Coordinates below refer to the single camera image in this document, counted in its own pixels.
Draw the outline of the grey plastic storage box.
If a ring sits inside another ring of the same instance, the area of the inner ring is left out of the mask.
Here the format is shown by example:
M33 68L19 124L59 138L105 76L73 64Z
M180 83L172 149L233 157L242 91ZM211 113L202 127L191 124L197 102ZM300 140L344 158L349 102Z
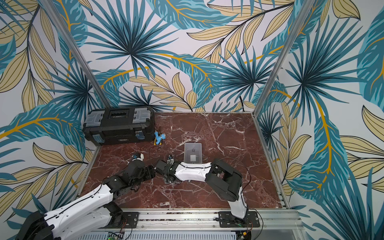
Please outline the grey plastic storage box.
M201 143L185 143L184 162L187 164L202 164L202 144Z

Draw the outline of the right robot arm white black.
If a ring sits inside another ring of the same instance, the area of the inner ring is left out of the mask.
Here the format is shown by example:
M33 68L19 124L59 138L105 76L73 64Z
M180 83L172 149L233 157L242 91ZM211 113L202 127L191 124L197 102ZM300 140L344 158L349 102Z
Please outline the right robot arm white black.
M215 160L206 164L188 164L158 161L155 170L168 183L185 181L206 183L221 199L229 203L233 217L237 219L246 217L248 206L243 196L243 175L226 162Z

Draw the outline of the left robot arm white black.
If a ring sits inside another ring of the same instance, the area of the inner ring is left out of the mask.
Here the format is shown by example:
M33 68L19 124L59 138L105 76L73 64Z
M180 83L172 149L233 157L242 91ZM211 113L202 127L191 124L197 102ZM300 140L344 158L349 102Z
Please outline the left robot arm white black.
M30 214L21 226L17 240L73 240L95 229L123 228L128 220L114 202L141 183L156 176L156 168L133 160L116 175L105 178L88 194L47 213Z

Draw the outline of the blue toy figure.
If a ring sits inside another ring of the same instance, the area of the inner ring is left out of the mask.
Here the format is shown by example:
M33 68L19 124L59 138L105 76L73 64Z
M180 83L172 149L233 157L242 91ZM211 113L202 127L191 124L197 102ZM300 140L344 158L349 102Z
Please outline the blue toy figure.
M162 145L163 140L166 139L166 134L162 134L162 133L160 133L160 132L158 132L158 131L155 131L155 132L154 132L154 135L155 135L154 145L155 145L155 146L160 146L160 145Z

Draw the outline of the black plastic toolbox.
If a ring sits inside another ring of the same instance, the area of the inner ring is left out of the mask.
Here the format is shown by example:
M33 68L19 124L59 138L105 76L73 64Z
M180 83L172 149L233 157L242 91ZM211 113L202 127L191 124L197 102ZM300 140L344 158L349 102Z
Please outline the black plastic toolbox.
M86 117L83 133L96 146L151 142L155 112L147 106L94 110Z

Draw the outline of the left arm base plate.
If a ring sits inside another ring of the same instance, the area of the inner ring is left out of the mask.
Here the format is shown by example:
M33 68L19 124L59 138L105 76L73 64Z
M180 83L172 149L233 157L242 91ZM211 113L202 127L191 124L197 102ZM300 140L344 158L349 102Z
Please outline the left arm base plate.
M135 229L139 220L139 212L122 212L112 217L111 221L102 229L121 229L132 228Z

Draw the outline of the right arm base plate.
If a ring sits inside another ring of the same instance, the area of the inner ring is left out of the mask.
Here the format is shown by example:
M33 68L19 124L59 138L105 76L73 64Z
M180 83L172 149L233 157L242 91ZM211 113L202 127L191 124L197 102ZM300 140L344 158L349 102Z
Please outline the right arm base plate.
M234 217L231 212L218 212L215 218L221 228L258 228L261 226L257 212L247 212L243 219Z

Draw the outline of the aluminium rail front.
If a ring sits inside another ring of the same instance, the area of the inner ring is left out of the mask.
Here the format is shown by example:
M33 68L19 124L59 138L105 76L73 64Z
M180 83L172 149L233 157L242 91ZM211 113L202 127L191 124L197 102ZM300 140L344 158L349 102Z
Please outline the aluminium rail front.
M117 230L134 230L140 233L146 231L249 231L253 239L271 239L273 234L278 238L283 238L283 232L293 235L294 240L309 239L304 229L304 224L295 210L284 209L259 209L251 210L259 215L261 226L258 228L221 228L219 222L215 220L219 216L218 212L229 212L225 209L124 209L123 212L139 212L137 227L121 228Z

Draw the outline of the left metal frame post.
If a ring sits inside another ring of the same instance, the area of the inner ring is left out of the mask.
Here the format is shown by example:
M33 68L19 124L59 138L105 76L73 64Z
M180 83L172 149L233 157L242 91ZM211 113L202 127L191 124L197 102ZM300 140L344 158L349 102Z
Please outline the left metal frame post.
M58 32L63 37L64 41L69 47L69 50L72 52L74 58L77 60L78 65L82 68L84 74L88 78L89 82L94 88L94 92L99 96L102 105L105 108L111 108L110 101L106 98L105 94L102 91L101 86L99 85L96 77L94 76L89 64L87 63L85 57L81 53L77 43L75 42L72 34L69 31L69 27L66 27L64 19L60 16L58 9L55 7L53 1L42 0L40 1L42 7L47 11L48 16L52 20L53 24L56 26Z

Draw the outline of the metal frame post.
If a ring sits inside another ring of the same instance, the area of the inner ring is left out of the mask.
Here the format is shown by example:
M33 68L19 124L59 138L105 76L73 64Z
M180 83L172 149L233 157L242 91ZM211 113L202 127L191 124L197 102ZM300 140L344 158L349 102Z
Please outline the metal frame post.
M315 1L304 1L302 8L298 14L298 17L295 19L292 31L287 36L287 39L285 41L285 44L282 47L282 50L279 54L279 57L277 58L277 61L274 65L274 68L271 71L271 74L264 86L264 89L260 95L260 98L258 100L258 104L255 107L255 110L253 112L253 117L256 120L258 115L260 114L263 104L266 101L268 94L273 86L274 80L276 79L278 72L286 58L286 56L289 54L297 36L299 35L299 32L301 31L302 25L305 23L305 20L311 10L311 7L313 6Z
M110 101L106 98L105 94L102 91L101 86L99 85L96 77L94 76L89 64L87 63L85 57L81 53L77 43L75 42L72 34L69 31L69 27L66 27L64 19L60 16L58 9L55 7L53 1L42 0L40 1L42 7L47 11L48 16L52 20L53 24L56 26L58 32L63 37L64 41L69 47L69 50L72 52L74 58L77 60L78 65L82 68L84 74L88 78L89 82L94 88L94 92L99 96L102 105L105 108L111 108Z

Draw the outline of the right metal frame post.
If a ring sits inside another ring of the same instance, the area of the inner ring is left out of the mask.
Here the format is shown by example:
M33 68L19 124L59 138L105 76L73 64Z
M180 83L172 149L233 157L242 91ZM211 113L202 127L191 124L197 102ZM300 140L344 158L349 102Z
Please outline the right metal frame post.
M297 36L299 35L299 32L301 31L302 25L305 23L305 20L311 10L311 7L313 6L315 1L304 1L302 8L298 14L298 17L295 19L292 31L287 36L287 39L285 41L285 44L282 47L282 50L279 54L279 57L277 58L277 61L274 65L274 68L271 71L271 74L264 86L264 89L260 95L260 98L258 100L258 104L255 107L255 110L253 112L253 117L256 120L258 115L260 114L263 104L266 101L268 94L273 86L274 80L276 79L278 72L286 58L286 56L289 54Z

